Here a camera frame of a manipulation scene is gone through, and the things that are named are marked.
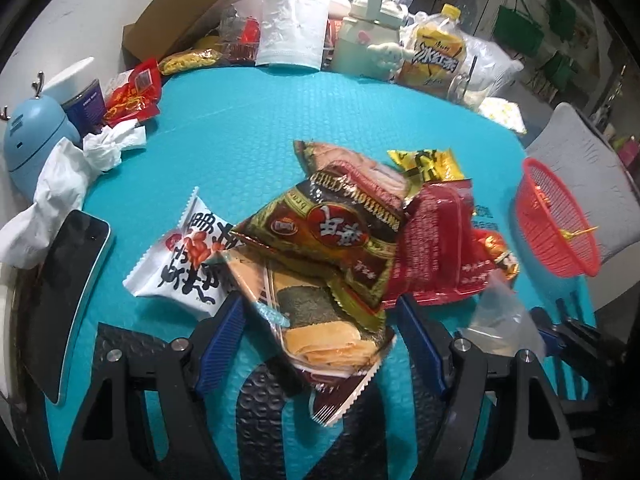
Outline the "yellow red snack bag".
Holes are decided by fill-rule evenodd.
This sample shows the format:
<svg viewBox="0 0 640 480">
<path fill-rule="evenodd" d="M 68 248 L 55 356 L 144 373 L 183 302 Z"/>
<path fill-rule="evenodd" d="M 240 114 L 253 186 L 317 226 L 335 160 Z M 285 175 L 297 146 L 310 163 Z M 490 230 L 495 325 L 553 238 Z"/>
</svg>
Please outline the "yellow red snack bag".
<svg viewBox="0 0 640 480">
<path fill-rule="evenodd" d="M 407 197 L 415 196 L 427 182 L 459 181 L 465 175 L 460 169 L 454 153 L 448 148 L 445 151 L 419 150 L 399 151 L 388 150 L 392 162 L 397 165 L 408 181 Z"/>
</svg>

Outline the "red snack packet at edge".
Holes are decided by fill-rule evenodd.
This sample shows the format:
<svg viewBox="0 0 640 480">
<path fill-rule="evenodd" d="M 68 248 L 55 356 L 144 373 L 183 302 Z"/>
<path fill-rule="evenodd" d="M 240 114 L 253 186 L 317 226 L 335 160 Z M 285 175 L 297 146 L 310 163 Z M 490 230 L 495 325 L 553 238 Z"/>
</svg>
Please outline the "red snack packet at edge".
<svg viewBox="0 0 640 480">
<path fill-rule="evenodd" d="M 127 81 L 116 88 L 106 101 L 105 125 L 114 128 L 125 120 L 146 122 L 158 114 L 162 96 L 162 76 L 157 60 L 149 58 L 137 65 Z"/>
</svg>

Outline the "red orange snack packet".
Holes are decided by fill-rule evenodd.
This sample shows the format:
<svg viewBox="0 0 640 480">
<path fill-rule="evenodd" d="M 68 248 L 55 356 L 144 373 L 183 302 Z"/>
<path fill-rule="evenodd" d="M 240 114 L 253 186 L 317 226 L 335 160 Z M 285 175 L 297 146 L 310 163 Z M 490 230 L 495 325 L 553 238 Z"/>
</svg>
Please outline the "red orange snack packet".
<svg viewBox="0 0 640 480">
<path fill-rule="evenodd" d="M 473 234 L 488 255 L 488 259 L 503 273 L 510 286 L 513 286 L 520 274 L 520 263 L 503 236 L 497 231 L 477 228 L 473 229 Z"/>
</svg>

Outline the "yellow snack packet near box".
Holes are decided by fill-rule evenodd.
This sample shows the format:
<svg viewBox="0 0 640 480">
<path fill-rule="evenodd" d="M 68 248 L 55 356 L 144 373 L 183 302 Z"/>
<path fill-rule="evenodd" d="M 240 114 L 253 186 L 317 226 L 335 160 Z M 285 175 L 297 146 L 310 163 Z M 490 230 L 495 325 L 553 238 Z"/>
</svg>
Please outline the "yellow snack packet near box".
<svg viewBox="0 0 640 480">
<path fill-rule="evenodd" d="M 212 67 L 222 59 L 222 54 L 215 49 L 190 49 L 166 56 L 158 63 L 158 69 L 163 76 L 171 76 Z"/>
</svg>

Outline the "green lollipop yellow stick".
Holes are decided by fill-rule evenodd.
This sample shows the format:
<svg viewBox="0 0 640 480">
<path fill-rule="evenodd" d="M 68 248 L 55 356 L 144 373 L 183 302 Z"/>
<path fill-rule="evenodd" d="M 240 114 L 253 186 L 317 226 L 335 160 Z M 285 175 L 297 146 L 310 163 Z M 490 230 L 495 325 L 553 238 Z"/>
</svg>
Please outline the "green lollipop yellow stick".
<svg viewBox="0 0 640 480">
<path fill-rule="evenodd" d="M 591 233 L 596 229 L 597 229 L 596 226 L 590 226 L 590 228 L 588 229 L 581 229 L 581 230 L 575 230 L 575 231 L 559 229 L 559 232 L 560 232 L 560 235 L 564 238 L 564 240 L 566 240 L 567 242 L 570 242 L 571 240 L 574 240 L 574 238 L 578 236 L 587 235 L 588 233 Z"/>
</svg>

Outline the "clear glass mug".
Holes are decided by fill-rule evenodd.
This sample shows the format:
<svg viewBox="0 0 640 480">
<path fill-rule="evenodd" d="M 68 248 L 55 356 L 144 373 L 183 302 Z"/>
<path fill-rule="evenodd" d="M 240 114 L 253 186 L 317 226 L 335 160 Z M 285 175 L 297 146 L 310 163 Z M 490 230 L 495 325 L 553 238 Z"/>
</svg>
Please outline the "clear glass mug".
<svg viewBox="0 0 640 480">
<path fill-rule="evenodd" d="M 480 104 L 487 98 L 491 81 L 483 75 L 476 76 L 476 70 L 480 67 L 478 56 L 472 57 L 471 64 L 463 67 L 450 82 L 447 100 L 450 103 L 465 107 L 467 110 L 477 112 Z"/>
</svg>

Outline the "pale green cartoon water bottle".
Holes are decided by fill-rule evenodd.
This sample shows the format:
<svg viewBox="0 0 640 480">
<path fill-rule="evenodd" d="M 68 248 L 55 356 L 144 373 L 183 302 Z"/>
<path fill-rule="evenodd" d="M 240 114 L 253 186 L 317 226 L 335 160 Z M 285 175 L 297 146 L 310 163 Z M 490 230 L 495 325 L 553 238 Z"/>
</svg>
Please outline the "pale green cartoon water bottle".
<svg viewBox="0 0 640 480">
<path fill-rule="evenodd" d="M 408 8 L 395 0 L 352 0 L 335 40 L 331 70 L 389 81 L 409 57 L 400 43 Z"/>
</svg>

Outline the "crumpled white tissue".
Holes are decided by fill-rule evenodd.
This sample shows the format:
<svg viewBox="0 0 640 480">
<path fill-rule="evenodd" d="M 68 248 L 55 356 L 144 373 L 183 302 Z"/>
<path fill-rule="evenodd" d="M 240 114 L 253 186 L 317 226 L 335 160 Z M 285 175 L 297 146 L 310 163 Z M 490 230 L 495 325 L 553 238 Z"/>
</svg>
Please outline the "crumpled white tissue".
<svg viewBox="0 0 640 480">
<path fill-rule="evenodd" d="M 119 166 L 124 151 L 145 145 L 145 126 L 135 119 L 87 134 L 81 148 L 59 140 L 40 171 L 34 201 L 1 229 L 1 262 L 25 270 L 42 263 L 68 214 L 81 210 L 93 182 Z"/>
</svg>

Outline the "brown date snack bag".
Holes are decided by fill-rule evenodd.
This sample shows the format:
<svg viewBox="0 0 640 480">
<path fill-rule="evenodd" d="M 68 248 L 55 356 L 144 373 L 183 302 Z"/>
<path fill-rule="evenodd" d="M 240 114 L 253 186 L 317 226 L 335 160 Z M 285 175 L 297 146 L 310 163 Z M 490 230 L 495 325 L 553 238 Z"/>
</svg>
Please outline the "brown date snack bag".
<svg viewBox="0 0 640 480">
<path fill-rule="evenodd" d="M 232 232 L 259 255 L 318 278 L 361 327 L 384 326 L 382 300 L 406 223 L 396 169 L 334 144 L 297 140 L 305 177 Z"/>
</svg>

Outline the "clear zip bag with snack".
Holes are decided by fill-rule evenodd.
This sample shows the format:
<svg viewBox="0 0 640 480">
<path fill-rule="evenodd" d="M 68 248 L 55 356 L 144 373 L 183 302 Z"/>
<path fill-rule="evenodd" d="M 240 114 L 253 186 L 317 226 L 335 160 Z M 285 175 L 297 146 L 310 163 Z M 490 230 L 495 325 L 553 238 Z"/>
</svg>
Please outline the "clear zip bag with snack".
<svg viewBox="0 0 640 480">
<path fill-rule="evenodd" d="M 499 270 L 489 272 L 471 321 L 459 332 L 480 350 L 495 356 L 512 358 L 520 350 L 529 350 L 538 360 L 546 357 L 546 346 L 529 310 Z"/>
</svg>

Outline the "dark red snack bag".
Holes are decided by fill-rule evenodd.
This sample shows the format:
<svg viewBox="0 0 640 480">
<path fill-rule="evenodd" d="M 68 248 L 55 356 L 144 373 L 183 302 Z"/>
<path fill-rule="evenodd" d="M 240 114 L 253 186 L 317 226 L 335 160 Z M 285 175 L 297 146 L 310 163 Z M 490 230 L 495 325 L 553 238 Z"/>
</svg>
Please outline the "dark red snack bag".
<svg viewBox="0 0 640 480">
<path fill-rule="evenodd" d="M 403 294 L 420 306 L 461 301 L 485 289 L 495 265 L 474 237 L 469 179 L 427 182 L 407 207 L 407 222 L 382 306 Z"/>
</svg>

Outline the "white peanut snack packet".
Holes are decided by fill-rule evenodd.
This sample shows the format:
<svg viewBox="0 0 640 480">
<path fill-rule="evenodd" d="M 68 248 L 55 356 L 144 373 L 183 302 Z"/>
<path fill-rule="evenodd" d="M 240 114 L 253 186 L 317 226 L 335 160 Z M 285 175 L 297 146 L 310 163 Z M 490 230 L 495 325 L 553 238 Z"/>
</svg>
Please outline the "white peanut snack packet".
<svg viewBox="0 0 640 480">
<path fill-rule="evenodd" d="M 234 289 L 224 262 L 240 244 L 231 229 L 194 188 L 175 229 L 143 254 L 122 284 L 132 296 L 170 299 L 199 320 L 212 318 Z"/>
</svg>

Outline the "smiley face yellow paper pad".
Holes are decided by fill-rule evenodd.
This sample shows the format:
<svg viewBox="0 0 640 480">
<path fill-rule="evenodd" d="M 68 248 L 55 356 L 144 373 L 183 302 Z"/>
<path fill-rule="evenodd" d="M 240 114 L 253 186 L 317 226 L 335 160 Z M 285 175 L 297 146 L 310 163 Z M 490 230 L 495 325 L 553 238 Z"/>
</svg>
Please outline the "smiley face yellow paper pad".
<svg viewBox="0 0 640 480">
<path fill-rule="evenodd" d="M 495 96 L 488 96 L 488 98 L 480 103 L 478 112 L 483 117 L 492 120 L 496 124 L 520 136 L 524 136 L 524 134 L 527 133 L 520 108 L 515 102 L 503 98 L 496 98 Z"/>
</svg>

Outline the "brown cardboard box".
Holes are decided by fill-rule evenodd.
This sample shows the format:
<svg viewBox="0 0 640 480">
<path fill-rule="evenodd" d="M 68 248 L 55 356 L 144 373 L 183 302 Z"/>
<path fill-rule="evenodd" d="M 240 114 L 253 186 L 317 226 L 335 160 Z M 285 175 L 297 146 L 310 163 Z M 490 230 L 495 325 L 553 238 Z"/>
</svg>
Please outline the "brown cardboard box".
<svg viewBox="0 0 640 480">
<path fill-rule="evenodd" d="M 122 50 L 139 61 L 182 51 L 214 29 L 233 1 L 152 0 L 137 21 L 122 30 Z"/>
</svg>

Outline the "seaweed roll snack packet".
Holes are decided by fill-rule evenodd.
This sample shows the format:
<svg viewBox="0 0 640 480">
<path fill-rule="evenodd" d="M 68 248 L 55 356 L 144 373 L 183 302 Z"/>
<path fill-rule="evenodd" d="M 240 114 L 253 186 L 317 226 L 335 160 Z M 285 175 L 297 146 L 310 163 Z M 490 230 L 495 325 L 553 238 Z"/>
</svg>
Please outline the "seaweed roll snack packet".
<svg viewBox="0 0 640 480">
<path fill-rule="evenodd" d="M 382 326 L 370 332 L 359 326 L 322 281 L 288 270 L 248 247 L 226 250 L 222 258 L 288 362 L 311 388 L 311 418 L 333 426 L 393 349 L 394 331 Z"/>
</svg>

